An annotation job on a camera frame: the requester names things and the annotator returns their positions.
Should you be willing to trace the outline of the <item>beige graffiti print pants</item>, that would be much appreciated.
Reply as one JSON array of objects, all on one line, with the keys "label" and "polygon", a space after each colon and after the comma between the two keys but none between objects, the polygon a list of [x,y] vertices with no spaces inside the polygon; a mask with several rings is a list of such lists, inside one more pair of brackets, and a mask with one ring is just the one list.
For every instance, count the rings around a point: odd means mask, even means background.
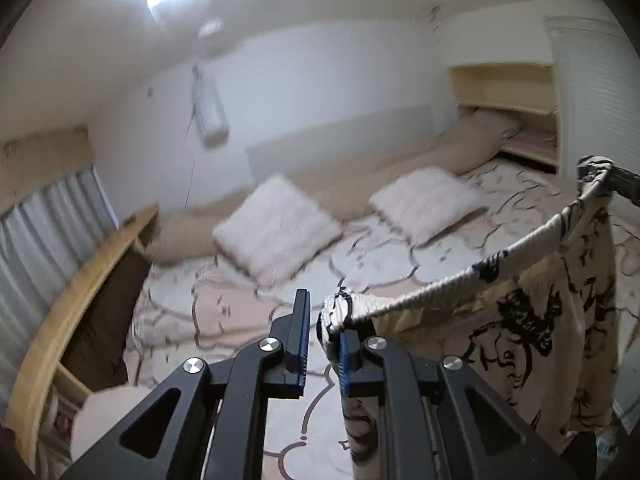
[{"label": "beige graffiti print pants", "polygon": [[602,156],[581,159],[571,203],[449,278],[398,298],[339,289],[317,323],[337,375],[338,336],[364,326],[419,358],[456,356],[563,460],[573,434],[604,427],[612,413],[618,367],[608,211],[618,195],[608,185],[613,166]]}]

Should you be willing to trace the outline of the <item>stack of folded clothes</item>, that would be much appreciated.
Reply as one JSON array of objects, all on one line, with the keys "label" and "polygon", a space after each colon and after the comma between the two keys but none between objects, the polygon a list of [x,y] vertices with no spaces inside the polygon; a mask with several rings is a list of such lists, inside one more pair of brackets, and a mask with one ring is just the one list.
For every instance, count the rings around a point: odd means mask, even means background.
[{"label": "stack of folded clothes", "polygon": [[53,388],[40,426],[37,477],[61,478],[150,392],[145,386],[117,386],[91,393],[79,406]]}]

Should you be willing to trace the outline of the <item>bear pattern bed cover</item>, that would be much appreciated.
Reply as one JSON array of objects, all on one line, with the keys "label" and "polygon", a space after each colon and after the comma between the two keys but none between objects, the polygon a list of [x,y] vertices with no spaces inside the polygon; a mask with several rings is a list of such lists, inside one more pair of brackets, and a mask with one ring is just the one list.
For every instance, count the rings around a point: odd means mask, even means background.
[{"label": "bear pattern bed cover", "polygon": [[[184,360],[231,358],[264,336],[292,308],[297,289],[314,310],[337,289],[397,298],[449,278],[535,231],[571,203],[573,182],[494,160],[469,174],[487,198],[484,211],[418,247],[377,214],[346,224],[343,237],[292,281],[254,284],[223,256],[153,266],[142,285],[127,338],[128,382],[152,388]],[[639,230],[610,212],[616,262],[618,367],[611,419],[624,408],[626,351],[639,316]],[[347,479],[352,458],[337,377],[317,341],[308,354],[302,402],[277,402],[268,415],[264,475],[268,479]]]}]

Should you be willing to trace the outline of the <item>white louvered door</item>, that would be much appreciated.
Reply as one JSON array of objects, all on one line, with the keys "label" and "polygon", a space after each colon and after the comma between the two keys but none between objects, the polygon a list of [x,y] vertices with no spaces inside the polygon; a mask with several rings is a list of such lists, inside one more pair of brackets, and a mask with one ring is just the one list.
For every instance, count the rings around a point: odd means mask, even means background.
[{"label": "white louvered door", "polygon": [[547,18],[558,82],[562,174],[602,155],[639,171],[639,57],[623,29],[590,18]]}]

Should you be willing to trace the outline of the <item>beige long bolster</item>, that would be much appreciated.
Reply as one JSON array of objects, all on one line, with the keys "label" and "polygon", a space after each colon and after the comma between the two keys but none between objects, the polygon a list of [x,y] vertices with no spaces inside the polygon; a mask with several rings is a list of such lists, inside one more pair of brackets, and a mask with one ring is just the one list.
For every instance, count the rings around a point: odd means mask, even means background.
[{"label": "beige long bolster", "polygon": [[[523,129],[518,116],[479,108],[455,122],[422,153],[377,162],[371,155],[327,162],[318,169],[294,174],[291,182],[339,222],[370,214],[369,198],[405,174],[437,167],[456,176],[482,166],[506,140]],[[214,226],[228,218],[250,194],[240,188],[221,200],[160,217],[145,251],[152,262],[170,266],[183,260],[216,256]]]}]

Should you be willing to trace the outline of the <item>wooden bed shelf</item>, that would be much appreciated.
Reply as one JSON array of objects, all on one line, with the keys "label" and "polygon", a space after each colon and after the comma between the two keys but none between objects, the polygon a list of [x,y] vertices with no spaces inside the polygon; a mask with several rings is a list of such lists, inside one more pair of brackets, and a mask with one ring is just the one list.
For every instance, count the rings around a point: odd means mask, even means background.
[{"label": "wooden bed shelf", "polygon": [[157,205],[136,212],[96,248],[55,301],[26,353],[6,410],[6,426],[13,430],[17,453],[31,472],[37,471],[39,431],[50,388],[67,388],[66,394],[77,396],[80,402],[90,393],[90,389],[61,364],[62,356],[88,307],[122,256],[129,249],[145,254],[140,234],[157,215]]}]

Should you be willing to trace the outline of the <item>left fluffy white pillow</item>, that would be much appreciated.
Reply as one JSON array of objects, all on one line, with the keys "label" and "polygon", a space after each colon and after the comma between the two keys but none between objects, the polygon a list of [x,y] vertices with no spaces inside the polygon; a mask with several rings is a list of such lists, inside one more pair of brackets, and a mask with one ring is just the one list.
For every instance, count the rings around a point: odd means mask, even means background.
[{"label": "left fluffy white pillow", "polygon": [[341,223],[280,174],[213,228],[221,250],[265,287],[292,278],[341,235]]}]

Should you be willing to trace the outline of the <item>fluffy white pillow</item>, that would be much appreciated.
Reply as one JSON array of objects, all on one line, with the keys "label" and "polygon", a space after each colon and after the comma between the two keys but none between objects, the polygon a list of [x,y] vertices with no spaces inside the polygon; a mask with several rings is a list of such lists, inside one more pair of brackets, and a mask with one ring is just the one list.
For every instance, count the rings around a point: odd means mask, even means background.
[{"label": "fluffy white pillow", "polygon": [[421,246],[487,205],[486,195],[450,172],[427,167],[405,174],[369,200],[413,245]]},{"label": "fluffy white pillow", "polygon": [[292,278],[341,235],[341,223],[280,174],[213,228],[221,250],[265,287]]}]

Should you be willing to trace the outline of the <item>right fluffy white pillow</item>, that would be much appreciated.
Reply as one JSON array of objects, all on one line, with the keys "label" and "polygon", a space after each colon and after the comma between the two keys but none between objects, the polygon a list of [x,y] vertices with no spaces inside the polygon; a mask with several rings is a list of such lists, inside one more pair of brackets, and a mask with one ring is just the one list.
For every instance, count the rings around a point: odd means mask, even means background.
[{"label": "right fluffy white pillow", "polygon": [[450,172],[427,167],[405,174],[369,200],[413,245],[421,246],[487,205],[486,195]]}]

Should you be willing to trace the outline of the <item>grey curtain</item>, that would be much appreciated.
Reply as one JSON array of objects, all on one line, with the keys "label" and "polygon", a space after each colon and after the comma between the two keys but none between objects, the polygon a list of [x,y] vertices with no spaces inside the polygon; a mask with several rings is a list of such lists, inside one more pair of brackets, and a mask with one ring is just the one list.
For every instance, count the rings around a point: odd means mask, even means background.
[{"label": "grey curtain", "polygon": [[1,215],[2,412],[52,304],[116,228],[94,168],[46,185]]}]

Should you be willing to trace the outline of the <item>cream wall niche shelf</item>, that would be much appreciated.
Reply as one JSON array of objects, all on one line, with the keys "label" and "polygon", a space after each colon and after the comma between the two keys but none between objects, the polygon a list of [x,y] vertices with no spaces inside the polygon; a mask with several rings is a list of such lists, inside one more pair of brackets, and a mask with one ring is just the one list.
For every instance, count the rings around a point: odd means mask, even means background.
[{"label": "cream wall niche shelf", "polygon": [[551,64],[503,62],[451,67],[449,77],[462,112],[490,110],[521,123],[501,151],[559,174],[562,128],[558,84]]}]

